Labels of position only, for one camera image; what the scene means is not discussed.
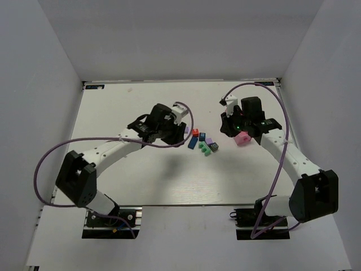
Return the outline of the pink plastic box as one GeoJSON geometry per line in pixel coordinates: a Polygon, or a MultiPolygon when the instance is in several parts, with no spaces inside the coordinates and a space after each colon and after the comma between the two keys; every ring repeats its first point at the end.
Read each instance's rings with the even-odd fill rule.
{"type": "Polygon", "coordinates": [[[247,132],[240,132],[238,135],[234,137],[234,141],[237,146],[242,146],[248,142],[250,142],[252,138],[249,136],[247,132]]]}

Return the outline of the red cube block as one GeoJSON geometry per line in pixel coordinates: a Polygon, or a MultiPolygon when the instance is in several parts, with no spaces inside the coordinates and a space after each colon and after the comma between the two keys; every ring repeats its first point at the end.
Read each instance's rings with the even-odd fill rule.
{"type": "Polygon", "coordinates": [[[198,129],[192,129],[192,136],[198,137],[199,136],[199,130],[198,129]]]}

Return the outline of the dark blue rectangular block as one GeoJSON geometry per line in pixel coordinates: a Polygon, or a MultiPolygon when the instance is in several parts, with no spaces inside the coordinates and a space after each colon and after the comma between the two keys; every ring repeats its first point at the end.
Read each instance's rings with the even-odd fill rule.
{"type": "Polygon", "coordinates": [[[197,137],[191,137],[191,139],[190,139],[190,141],[188,143],[188,148],[193,150],[195,148],[197,142],[198,142],[197,137]]]}

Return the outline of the dark blue printed cube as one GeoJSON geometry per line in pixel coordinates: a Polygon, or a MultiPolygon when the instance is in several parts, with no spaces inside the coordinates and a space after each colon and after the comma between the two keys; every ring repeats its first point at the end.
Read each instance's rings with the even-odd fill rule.
{"type": "Polygon", "coordinates": [[[206,139],[206,134],[205,133],[200,133],[199,134],[199,141],[205,141],[206,139]]]}

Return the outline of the green hospital arch block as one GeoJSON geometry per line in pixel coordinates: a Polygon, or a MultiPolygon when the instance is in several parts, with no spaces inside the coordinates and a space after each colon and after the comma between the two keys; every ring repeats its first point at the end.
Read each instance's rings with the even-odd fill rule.
{"type": "Polygon", "coordinates": [[[199,143],[199,149],[205,156],[209,156],[212,152],[210,147],[205,143],[205,141],[201,141],[199,143]]]}

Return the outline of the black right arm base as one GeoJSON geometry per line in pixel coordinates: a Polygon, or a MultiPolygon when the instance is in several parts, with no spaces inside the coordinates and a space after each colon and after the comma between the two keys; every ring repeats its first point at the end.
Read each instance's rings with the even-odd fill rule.
{"type": "MultiPolygon", "coordinates": [[[[239,241],[251,241],[250,235],[257,221],[257,215],[253,208],[236,208],[230,213],[230,218],[235,220],[236,237],[239,241]]],[[[262,218],[257,231],[266,228],[276,222],[280,217],[272,216],[262,218]]],[[[288,222],[286,219],[259,235],[256,240],[286,240],[290,239],[288,222]]]]}

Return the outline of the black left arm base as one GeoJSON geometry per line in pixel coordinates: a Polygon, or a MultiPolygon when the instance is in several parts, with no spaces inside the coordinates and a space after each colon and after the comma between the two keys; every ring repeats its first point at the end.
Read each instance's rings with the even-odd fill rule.
{"type": "Polygon", "coordinates": [[[121,207],[117,216],[131,229],[122,220],[98,217],[93,211],[87,211],[82,239],[135,239],[140,231],[142,207],[121,207]]]}

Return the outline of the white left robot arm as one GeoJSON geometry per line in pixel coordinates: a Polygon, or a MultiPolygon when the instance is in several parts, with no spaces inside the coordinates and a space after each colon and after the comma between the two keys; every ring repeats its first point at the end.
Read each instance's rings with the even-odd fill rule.
{"type": "Polygon", "coordinates": [[[56,186],[78,208],[102,216],[116,216],[119,206],[97,188],[98,177],[127,155],[151,146],[158,139],[165,147],[178,147],[184,142],[186,124],[182,119],[189,109],[176,103],[172,107],[156,104],[151,113],[130,123],[116,138],[91,150],[66,154],[56,179],[56,186]]]}

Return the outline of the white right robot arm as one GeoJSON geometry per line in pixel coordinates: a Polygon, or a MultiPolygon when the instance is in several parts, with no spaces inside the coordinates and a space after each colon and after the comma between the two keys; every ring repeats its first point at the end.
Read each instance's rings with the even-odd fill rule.
{"type": "Polygon", "coordinates": [[[266,118],[258,97],[238,100],[229,95],[220,101],[226,110],[221,114],[221,133],[235,137],[247,132],[267,150],[285,170],[294,185],[290,196],[258,199],[255,208],[265,215],[294,217],[305,223],[338,211],[338,176],[311,162],[292,142],[273,118],[266,118]]]}

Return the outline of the grey house block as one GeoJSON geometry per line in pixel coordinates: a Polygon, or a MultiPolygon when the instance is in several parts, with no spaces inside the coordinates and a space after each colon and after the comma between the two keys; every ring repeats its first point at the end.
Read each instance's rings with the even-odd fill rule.
{"type": "Polygon", "coordinates": [[[219,145],[216,142],[209,144],[208,147],[212,152],[217,152],[219,150],[219,145]]]}

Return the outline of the right corner label sticker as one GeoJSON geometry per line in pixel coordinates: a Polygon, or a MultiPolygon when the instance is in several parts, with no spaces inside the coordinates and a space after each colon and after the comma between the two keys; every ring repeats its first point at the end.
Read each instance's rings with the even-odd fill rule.
{"type": "Polygon", "coordinates": [[[272,81],[257,81],[257,82],[255,82],[255,84],[261,84],[264,86],[274,86],[274,82],[272,82],[272,81]]]}

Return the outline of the corner label sticker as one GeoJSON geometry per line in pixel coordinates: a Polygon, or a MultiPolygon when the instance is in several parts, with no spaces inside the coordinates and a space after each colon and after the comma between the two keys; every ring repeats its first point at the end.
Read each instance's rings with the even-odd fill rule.
{"type": "Polygon", "coordinates": [[[257,82],[255,82],[255,84],[261,84],[264,86],[274,86],[274,82],[272,82],[272,81],[257,81],[257,82]]]}
{"type": "Polygon", "coordinates": [[[86,85],[85,89],[104,89],[105,85],[86,85]]]}

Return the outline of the left corner label sticker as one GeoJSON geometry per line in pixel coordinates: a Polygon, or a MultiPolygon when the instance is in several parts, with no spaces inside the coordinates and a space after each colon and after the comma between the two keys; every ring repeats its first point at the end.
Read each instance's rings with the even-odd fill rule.
{"type": "Polygon", "coordinates": [[[105,85],[86,85],[85,89],[104,89],[105,85]]]}

